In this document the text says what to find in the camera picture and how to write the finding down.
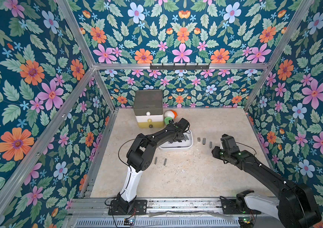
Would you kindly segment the sockets pile in tray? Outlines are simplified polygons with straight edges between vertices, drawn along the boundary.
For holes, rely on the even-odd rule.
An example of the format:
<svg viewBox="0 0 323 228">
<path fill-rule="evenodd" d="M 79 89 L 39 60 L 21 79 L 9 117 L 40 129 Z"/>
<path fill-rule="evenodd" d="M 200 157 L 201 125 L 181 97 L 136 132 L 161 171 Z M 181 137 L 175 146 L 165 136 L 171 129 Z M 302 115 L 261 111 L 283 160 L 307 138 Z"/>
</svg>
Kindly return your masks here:
<svg viewBox="0 0 323 228">
<path fill-rule="evenodd" d="M 188 134 L 183 134 L 183 136 L 184 136 L 184 141 L 185 142 L 189 142 L 191 140 L 191 138 L 189 137 Z"/>
</svg>

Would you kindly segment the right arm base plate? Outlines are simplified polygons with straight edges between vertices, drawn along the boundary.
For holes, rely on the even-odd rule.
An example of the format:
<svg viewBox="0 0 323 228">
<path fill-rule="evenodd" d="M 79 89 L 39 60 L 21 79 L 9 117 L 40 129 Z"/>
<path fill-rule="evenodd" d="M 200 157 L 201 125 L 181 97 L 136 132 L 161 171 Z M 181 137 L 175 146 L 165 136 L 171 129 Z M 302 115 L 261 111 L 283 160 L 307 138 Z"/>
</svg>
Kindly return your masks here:
<svg viewBox="0 0 323 228">
<path fill-rule="evenodd" d="M 225 215 L 260 215 L 260 211 L 249 209 L 242 198 L 230 199 L 224 196 L 219 197 L 221 207 Z"/>
</svg>

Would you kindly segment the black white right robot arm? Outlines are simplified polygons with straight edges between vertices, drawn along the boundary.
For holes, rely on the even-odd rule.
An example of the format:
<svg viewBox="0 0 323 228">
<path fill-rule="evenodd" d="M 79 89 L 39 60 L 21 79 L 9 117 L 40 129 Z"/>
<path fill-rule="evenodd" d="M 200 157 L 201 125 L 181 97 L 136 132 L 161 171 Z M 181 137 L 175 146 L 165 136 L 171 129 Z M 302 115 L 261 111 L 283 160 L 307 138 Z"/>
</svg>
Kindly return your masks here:
<svg viewBox="0 0 323 228">
<path fill-rule="evenodd" d="M 250 174 L 274 197 L 266 197 L 246 190 L 236 195 L 238 212 L 259 211 L 278 219 L 285 228 L 310 228 L 321 222 L 322 215 L 312 189 L 306 184 L 296 184 L 264 165 L 246 150 L 240 150 L 234 137 L 224 134 L 220 146 L 212 150 L 212 156 Z"/>
</svg>

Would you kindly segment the grey white yellow drawer box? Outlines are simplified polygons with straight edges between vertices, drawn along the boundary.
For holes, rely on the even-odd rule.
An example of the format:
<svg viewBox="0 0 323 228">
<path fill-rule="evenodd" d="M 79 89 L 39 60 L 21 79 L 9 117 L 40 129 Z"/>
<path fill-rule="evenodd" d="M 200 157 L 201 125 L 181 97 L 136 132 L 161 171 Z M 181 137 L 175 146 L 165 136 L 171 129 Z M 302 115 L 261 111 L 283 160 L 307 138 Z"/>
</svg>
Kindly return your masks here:
<svg viewBox="0 0 323 228">
<path fill-rule="evenodd" d="M 161 90 L 139 90 L 135 94 L 134 114 L 140 128 L 164 127 Z"/>
</svg>

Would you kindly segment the white plastic storage tray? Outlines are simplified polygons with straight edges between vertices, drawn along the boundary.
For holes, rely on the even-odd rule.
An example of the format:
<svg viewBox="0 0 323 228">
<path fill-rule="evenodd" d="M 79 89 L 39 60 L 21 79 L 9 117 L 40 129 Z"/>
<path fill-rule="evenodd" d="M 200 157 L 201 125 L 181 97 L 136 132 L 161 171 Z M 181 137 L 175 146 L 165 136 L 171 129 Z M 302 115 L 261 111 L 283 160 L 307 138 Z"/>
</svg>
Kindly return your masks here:
<svg viewBox="0 0 323 228">
<path fill-rule="evenodd" d="M 192 148 L 194 140 L 192 132 L 186 132 L 191 140 L 189 142 L 172 142 L 169 140 L 159 146 L 159 149 L 163 152 L 180 152 L 180 151 L 188 151 Z"/>
</svg>

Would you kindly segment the white orange ball toy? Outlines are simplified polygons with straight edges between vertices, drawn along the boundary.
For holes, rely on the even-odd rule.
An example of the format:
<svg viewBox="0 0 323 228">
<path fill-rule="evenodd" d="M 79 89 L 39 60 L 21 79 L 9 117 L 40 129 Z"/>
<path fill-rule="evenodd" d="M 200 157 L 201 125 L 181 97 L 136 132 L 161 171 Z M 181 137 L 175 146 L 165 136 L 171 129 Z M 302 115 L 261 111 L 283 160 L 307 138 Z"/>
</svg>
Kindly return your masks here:
<svg viewBox="0 0 323 228">
<path fill-rule="evenodd" d="M 170 118 L 172 118 L 172 119 L 175 119 L 177 116 L 178 116 L 178 114 L 177 114 L 174 110 L 167 110 L 167 111 L 164 113 L 164 117 L 165 117 L 165 118 L 170 117 Z"/>
</svg>

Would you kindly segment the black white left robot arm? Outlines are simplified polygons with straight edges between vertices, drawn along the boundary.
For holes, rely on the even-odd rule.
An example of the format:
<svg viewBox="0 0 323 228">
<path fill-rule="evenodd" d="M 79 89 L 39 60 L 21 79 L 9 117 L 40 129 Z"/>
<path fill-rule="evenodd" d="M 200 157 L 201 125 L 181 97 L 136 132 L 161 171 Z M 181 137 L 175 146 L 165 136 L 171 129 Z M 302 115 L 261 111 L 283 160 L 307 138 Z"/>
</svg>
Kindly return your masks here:
<svg viewBox="0 0 323 228">
<path fill-rule="evenodd" d="M 190 123 L 182 118 L 178 122 L 170 120 L 169 123 L 156 133 L 138 134 L 132 141 L 126 157 L 127 175 L 122 189 L 112 201 L 114 209 L 120 209 L 129 214 L 136 211 L 136 192 L 143 172 L 152 164 L 156 149 L 166 142 L 181 142 L 184 134 L 188 132 Z"/>
</svg>

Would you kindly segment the aluminium front rail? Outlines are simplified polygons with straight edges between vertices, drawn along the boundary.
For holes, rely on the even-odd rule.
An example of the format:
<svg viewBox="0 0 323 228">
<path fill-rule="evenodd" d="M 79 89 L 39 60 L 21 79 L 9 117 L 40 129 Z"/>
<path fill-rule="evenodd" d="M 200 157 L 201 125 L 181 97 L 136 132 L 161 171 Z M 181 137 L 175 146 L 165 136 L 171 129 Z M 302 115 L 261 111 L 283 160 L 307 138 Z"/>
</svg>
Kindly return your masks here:
<svg viewBox="0 0 323 228">
<path fill-rule="evenodd" d="M 108 215 L 111 199 L 76 199 L 63 228 L 282 228 L 267 214 L 225 215 L 219 197 L 141 198 L 145 215 Z"/>
</svg>

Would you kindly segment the black wall hook rail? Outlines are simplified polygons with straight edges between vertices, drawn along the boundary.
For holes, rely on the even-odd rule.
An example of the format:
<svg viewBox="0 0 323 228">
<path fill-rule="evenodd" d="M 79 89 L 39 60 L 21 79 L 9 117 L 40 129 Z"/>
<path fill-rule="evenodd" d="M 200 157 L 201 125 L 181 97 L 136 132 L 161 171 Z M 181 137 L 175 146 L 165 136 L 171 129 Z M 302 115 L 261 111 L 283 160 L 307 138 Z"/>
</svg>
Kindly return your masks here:
<svg viewBox="0 0 323 228">
<path fill-rule="evenodd" d="M 182 63 L 182 64 L 150 64 L 149 65 L 150 70 L 167 70 L 167 71 L 173 71 L 173 70 L 187 70 L 187 71 L 195 71 L 195 70 L 208 70 L 210 69 L 210 64 L 188 64 L 188 63 Z"/>
</svg>

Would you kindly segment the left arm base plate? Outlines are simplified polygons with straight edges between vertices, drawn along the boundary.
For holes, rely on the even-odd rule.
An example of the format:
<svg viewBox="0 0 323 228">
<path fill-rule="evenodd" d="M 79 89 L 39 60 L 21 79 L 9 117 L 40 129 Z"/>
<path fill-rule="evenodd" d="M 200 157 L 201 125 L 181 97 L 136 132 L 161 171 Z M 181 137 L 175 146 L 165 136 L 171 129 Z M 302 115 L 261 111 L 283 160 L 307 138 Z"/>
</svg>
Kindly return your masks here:
<svg viewBox="0 0 323 228">
<path fill-rule="evenodd" d="M 134 199 L 131 202 L 114 199 L 109 206 L 108 215 L 145 215 L 148 201 Z"/>
</svg>

